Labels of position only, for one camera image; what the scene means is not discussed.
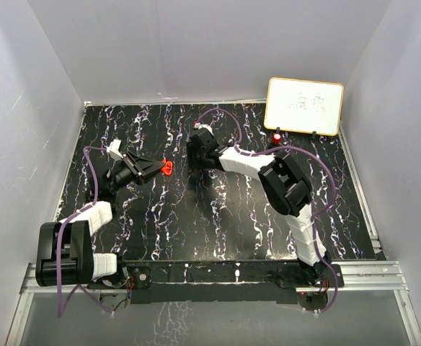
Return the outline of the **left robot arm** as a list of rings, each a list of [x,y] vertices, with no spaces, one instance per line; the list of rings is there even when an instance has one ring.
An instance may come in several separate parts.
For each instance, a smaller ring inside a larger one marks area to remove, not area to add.
[[[118,263],[119,256],[95,253],[92,237],[113,219],[119,190],[131,183],[146,184],[159,173],[169,175],[173,164],[141,158],[131,151],[114,157],[117,163],[112,169],[92,175],[86,203],[75,216],[40,227],[35,268],[39,286],[87,284],[100,278],[114,288],[127,283],[129,271]]]

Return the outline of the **white board with frame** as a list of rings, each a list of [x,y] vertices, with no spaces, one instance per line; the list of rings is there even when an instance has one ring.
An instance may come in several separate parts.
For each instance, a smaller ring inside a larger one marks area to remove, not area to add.
[[[344,93],[340,83],[272,77],[267,88],[264,127],[336,136]]]

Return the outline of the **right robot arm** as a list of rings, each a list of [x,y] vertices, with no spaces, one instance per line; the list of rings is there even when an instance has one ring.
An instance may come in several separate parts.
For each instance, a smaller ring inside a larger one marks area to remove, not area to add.
[[[259,181],[267,201],[291,230],[302,280],[316,286],[326,279],[330,258],[314,224],[312,185],[287,151],[259,154],[219,144],[208,128],[200,127],[187,141],[187,159],[193,169],[218,169]]]

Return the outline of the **red emergency stop button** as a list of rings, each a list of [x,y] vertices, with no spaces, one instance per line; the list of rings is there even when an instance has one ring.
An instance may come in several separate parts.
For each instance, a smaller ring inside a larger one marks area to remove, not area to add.
[[[279,144],[282,141],[283,137],[279,133],[274,133],[272,135],[272,142],[275,144]]]

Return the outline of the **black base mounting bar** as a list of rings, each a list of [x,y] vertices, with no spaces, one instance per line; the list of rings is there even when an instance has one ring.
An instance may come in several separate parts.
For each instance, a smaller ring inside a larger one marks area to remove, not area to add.
[[[133,277],[133,304],[165,302],[297,303],[308,283],[295,260],[140,261],[123,263]]]

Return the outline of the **aluminium frame rail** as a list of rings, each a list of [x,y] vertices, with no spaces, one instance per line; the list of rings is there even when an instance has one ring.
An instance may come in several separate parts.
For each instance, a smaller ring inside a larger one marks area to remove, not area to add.
[[[133,291],[96,284],[56,315],[55,288],[27,268],[8,345],[421,345],[396,261],[344,261],[340,288],[298,288],[297,303],[133,304]]]

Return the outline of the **red round disc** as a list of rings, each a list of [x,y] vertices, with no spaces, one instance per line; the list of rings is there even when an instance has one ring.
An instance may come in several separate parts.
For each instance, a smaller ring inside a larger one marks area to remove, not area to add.
[[[163,167],[161,168],[162,173],[165,176],[171,176],[172,172],[173,172],[173,168],[174,168],[173,162],[169,161],[169,160],[166,160],[166,159],[163,159],[162,163],[163,163]]]

